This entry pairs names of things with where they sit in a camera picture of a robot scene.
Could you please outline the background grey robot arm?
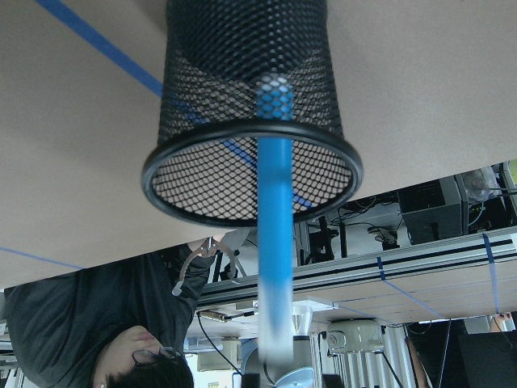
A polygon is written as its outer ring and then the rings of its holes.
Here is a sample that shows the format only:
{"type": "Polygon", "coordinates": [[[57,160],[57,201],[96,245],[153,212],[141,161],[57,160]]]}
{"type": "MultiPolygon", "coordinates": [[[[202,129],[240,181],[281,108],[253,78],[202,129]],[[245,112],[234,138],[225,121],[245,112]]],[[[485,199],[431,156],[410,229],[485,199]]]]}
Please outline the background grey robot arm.
{"type": "Polygon", "coordinates": [[[312,387],[315,372],[308,335],[293,337],[293,358],[279,365],[259,360],[255,339],[242,341],[241,387],[312,387]]]}

